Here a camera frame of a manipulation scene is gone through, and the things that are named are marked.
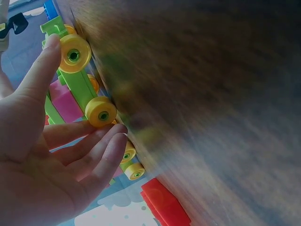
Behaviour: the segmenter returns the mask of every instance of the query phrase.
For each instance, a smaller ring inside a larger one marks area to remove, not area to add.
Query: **pink toy block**
[[[116,172],[113,175],[113,178],[118,177],[119,175],[123,174],[122,169],[118,166]]]
[[[50,84],[49,92],[52,104],[66,123],[84,115],[67,85],[62,86],[60,81],[56,80]]]

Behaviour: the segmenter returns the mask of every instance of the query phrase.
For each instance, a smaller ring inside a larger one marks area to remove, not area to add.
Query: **hand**
[[[20,86],[0,100],[0,225],[55,225],[80,214],[123,157],[123,125],[96,130],[82,121],[44,128],[46,93],[60,59],[59,38],[51,35]]]

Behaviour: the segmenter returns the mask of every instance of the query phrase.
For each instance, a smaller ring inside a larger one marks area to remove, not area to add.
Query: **black object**
[[[28,21],[24,17],[23,13],[18,13],[8,19],[5,29],[0,31],[0,39],[5,38],[10,29],[14,29],[15,34],[20,34],[27,28],[27,26]]]

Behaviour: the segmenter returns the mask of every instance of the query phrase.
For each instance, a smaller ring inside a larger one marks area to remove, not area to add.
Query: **wooden surface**
[[[57,2],[191,225],[301,225],[298,1]]]

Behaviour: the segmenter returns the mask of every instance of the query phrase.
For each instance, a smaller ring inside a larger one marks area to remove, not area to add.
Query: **yellow toy wheel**
[[[65,28],[66,28],[68,34],[77,34],[76,30],[71,25],[65,24]]]
[[[86,40],[77,34],[68,34],[61,38],[62,60],[60,70],[76,73],[83,70],[91,59],[91,48]]]
[[[100,128],[114,121],[117,110],[107,97],[95,97],[87,104],[85,115],[92,126]]]
[[[120,164],[127,163],[132,160],[136,155],[136,149],[130,141],[127,141],[126,151],[124,152],[123,159]]]
[[[145,169],[141,163],[134,163],[127,167],[124,173],[129,180],[137,180],[145,173]]]
[[[95,78],[93,75],[91,75],[91,74],[88,74],[88,77],[89,77],[89,79],[90,79],[90,82],[91,82],[91,84],[92,84],[92,86],[93,86],[94,91],[95,91],[96,93],[98,93],[98,92],[99,92],[99,84],[98,84],[98,81],[97,81],[96,78]]]

